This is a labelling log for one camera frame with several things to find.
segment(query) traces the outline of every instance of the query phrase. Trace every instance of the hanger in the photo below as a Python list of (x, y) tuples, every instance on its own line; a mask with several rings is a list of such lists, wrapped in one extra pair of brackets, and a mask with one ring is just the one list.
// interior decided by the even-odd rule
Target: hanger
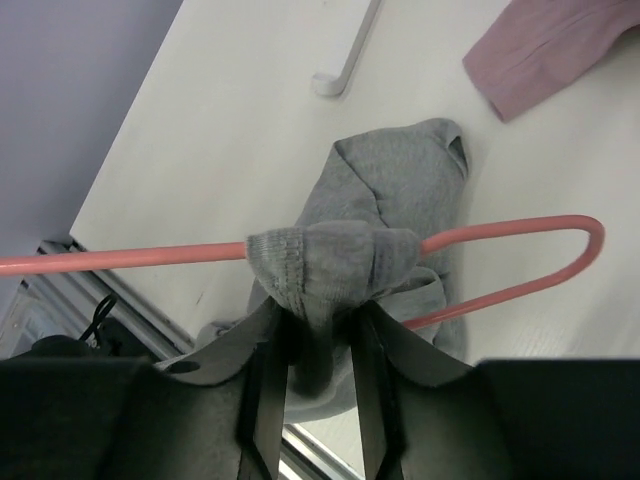
[[(550, 275), (467, 300), (424, 317), (408, 320), (404, 325), (410, 330), (417, 330), (566, 282), (586, 269), (598, 257), (604, 244), (605, 230), (603, 225), (594, 218), (583, 215), (561, 215), (454, 228), (427, 238), (422, 242), (423, 256), (458, 243), (556, 230), (583, 230), (589, 234), (585, 250), (566, 267)], [(244, 242), (4, 257), (0, 258), (0, 276), (220, 262), (245, 258)]]

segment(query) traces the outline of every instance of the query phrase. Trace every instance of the gray fabric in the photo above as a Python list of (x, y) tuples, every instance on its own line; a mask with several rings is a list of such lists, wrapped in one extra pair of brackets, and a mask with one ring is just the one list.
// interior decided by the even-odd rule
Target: gray fabric
[[(467, 174), (460, 135), (455, 123), (432, 119), (338, 141), (296, 226), (249, 237), (249, 310), (271, 295), (308, 325), (303, 358), (290, 372), (286, 422), (355, 406), (342, 312), (376, 298), (403, 321), (452, 301), (449, 253), (420, 259), (418, 249), (454, 226)], [(460, 321), (418, 333), (463, 357)]]

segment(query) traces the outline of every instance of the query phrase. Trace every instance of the white table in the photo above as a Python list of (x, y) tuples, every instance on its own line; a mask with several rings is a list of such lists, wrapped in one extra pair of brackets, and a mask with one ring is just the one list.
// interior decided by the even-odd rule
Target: white table
[[(185, 0), (74, 237), (102, 250), (237, 241), (287, 226), (332, 141), (449, 117), (472, 167), (461, 223), (580, 213), (608, 235), (598, 262), (570, 283), (469, 315), (469, 360), (640, 353), (638, 34), (503, 125), (461, 59), (507, 0), (384, 2), (350, 86), (328, 100), (311, 92), (310, 77), (339, 3)], [(457, 256), (460, 292), (550, 272), (583, 246), (578, 233), (469, 244)], [(241, 315), (252, 281), (241, 262), (119, 274), (192, 335)]]

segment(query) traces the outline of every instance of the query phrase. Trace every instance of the wall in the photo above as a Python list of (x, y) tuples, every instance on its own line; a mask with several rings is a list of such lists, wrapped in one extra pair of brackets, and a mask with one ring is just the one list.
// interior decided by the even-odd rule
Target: wall
[(180, 4), (0, 2), (0, 256), (67, 235)]

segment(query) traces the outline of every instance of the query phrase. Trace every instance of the pink sleeve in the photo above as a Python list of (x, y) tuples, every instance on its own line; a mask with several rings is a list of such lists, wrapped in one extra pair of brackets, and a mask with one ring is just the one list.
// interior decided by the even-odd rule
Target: pink sleeve
[(639, 24), (639, 0), (513, 0), (463, 64), (508, 122), (574, 82)]

